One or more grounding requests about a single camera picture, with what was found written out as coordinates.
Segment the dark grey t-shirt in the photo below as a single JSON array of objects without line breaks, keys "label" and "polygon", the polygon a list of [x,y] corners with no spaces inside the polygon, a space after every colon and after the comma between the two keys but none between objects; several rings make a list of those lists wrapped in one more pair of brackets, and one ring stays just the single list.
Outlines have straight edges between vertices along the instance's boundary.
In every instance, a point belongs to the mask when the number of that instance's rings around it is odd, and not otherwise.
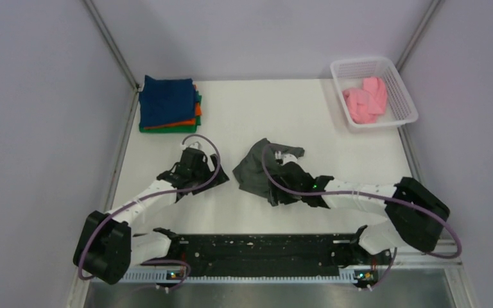
[{"label": "dark grey t-shirt", "polygon": [[270,173],[278,172],[280,164],[277,163],[275,152],[280,151],[282,154],[291,154],[296,158],[303,157],[305,149],[274,143],[267,152],[263,154],[263,148],[269,144],[267,138],[257,141],[233,169],[235,179],[239,183],[239,189],[248,193],[267,199],[270,195],[269,180],[265,175],[262,167],[262,157],[265,158],[266,168]]}]

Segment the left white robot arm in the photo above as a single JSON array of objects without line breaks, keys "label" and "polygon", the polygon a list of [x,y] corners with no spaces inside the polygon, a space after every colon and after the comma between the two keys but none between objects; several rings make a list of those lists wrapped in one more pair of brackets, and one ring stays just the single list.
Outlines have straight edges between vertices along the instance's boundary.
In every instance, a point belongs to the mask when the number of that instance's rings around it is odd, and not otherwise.
[{"label": "left white robot arm", "polygon": [[176,263],[180,257],[180,248],[173,243],[176,235],[150,228],[150,221],[184,196],[227,181],[219,152],[207,155],[196,147],[184,148],[180,160],[140,194],[114,210],[96,210],[87,216],[73,255],[79,278],[115,284],[130,267],[146,261]]}]

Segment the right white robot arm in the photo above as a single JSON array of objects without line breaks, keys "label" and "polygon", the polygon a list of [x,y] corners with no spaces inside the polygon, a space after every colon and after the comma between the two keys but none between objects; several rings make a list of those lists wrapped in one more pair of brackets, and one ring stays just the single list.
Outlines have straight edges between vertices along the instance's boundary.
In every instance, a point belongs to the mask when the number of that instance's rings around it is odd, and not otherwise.
[{"label": "right white robot arm", "polygon": [[431,253],[449,226],[449,207],[414,178],[404,176],[388,185],[357,184],[327,175],[313,177],[296,162],[278,162],[274,172],[263,167],[273,206],[301,201],[312,208],[355,210],[383,218],[357,230],[350,254],[358,264],[403,246]]}]

